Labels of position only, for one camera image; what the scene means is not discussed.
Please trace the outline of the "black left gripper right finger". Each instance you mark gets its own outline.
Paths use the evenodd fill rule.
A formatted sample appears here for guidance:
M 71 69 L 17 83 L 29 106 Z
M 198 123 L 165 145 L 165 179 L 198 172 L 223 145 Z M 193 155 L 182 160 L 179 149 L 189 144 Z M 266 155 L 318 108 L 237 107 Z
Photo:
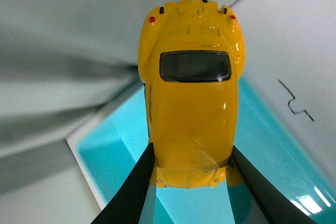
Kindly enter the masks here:
M 235 223 L 315 223 L 236 147 L 229 158 L 229 200 Z

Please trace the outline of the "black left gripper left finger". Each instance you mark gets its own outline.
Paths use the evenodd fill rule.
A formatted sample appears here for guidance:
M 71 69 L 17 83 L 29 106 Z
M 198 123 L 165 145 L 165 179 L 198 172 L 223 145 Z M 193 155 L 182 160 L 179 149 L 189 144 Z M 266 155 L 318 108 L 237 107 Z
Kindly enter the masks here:
M 93 223 L 152 223 L 156 199 L 156 166 L 149 143 L 116 195 Z

